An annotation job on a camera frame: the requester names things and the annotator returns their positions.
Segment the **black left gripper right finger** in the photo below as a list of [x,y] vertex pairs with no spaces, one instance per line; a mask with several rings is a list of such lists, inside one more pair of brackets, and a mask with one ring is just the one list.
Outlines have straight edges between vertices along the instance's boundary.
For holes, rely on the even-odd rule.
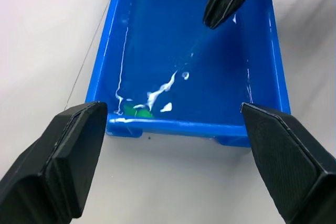
[[240,107],[258,171],[285,223],[335,223],[335,158],[292,115]]

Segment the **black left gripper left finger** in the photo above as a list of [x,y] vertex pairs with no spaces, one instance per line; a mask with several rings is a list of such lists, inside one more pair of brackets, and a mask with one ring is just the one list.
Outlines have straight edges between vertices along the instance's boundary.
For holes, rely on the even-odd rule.
[[80,218],[106,129],[104,102],[57,114],[1,179],[1,223],[70,223]]

